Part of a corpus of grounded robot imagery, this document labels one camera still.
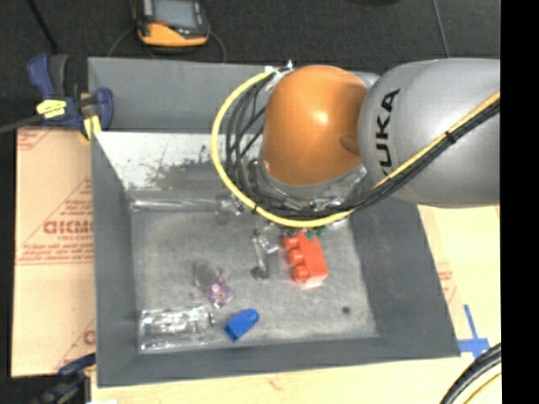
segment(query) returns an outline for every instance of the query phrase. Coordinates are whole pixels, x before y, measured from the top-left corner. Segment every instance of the blue plastic object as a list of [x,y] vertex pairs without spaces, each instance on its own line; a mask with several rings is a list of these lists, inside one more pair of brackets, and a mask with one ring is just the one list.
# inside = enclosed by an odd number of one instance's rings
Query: blue plastic object
[[228,321],[224,329],[232,341],[237,341],[247,333],[256,322],[259,321],[259,314],[253,308],[248,308],[239,312]]

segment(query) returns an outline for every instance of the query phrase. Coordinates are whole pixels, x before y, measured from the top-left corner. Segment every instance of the red toy block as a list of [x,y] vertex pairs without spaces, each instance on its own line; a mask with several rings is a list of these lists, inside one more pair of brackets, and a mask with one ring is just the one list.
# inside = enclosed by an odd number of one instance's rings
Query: red toy block
[[283,237],[283,246],[288,248],[286,260],[292,268],[292,278],[299,283],[320,284],[329,275],[318,237],[311,241],[303,231],[294,237]]

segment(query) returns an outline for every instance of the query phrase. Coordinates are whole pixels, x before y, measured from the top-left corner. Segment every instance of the handheld device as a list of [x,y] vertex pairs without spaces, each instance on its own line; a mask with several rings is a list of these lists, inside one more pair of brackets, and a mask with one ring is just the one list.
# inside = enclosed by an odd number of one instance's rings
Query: handheld device
[[136,0],[133,15],[146,45],[173,50],[203,45],[210,37],[200,0]]

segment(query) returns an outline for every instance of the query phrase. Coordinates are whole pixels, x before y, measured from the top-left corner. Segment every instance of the blue clamp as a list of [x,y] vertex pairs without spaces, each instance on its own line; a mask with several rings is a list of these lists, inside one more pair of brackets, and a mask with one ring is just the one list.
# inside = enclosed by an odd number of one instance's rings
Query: blue clamp
[[236,316],[230,319],[225,325],[224,330],[228,337],[235,342],[245,335],[258,321],[258,312],[253,308],[249,308],[239,312]]
[[40,123],[49,126],[67,126],[79,129],[86,137],[88,133],[84,125],[84,117],[79,110],[82,106],[97,104],[99,107],[99,123],[103,130],[110,127],[114,114],[112,92],[108,88],[98,88],[92,97],[78,100],[66,96],[64,89],[65,67],[68,56],[51,56],[43,53],[29,61],[26,68],[30,82],[37,88],[44,100],[60,99],[66,102],[64,112],[58,116],[45,117],[41,115]]

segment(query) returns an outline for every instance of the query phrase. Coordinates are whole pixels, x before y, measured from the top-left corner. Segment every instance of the cardboard sheet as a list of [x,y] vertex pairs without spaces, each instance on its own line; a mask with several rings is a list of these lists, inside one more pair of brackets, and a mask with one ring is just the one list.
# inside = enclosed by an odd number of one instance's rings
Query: cardboard sheet
[[90,174],[78,130],[18,131],[12,376],[95,350]]

